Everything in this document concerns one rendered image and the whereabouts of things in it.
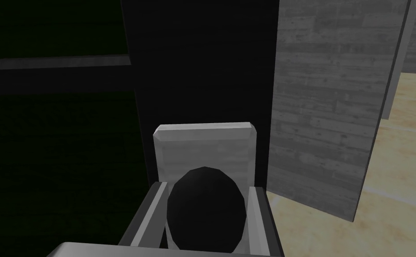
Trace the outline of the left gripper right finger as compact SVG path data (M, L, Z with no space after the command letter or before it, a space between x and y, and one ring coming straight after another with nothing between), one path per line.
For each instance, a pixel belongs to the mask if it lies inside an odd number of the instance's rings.
M261 187L249 187L247 226L250 254L285 257L266 191Z

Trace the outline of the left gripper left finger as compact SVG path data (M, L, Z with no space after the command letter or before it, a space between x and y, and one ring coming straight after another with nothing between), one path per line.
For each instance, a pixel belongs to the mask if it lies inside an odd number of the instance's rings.
M159 248L165 231L168 197L167 182L153 183L119 245Z

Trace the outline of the black and grey door knob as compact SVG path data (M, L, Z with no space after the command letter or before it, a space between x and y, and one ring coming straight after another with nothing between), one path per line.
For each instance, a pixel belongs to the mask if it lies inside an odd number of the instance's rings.
M255 184L254 126L163 124L153 139L158 177L169 190L171 246L245 252L248 195Z

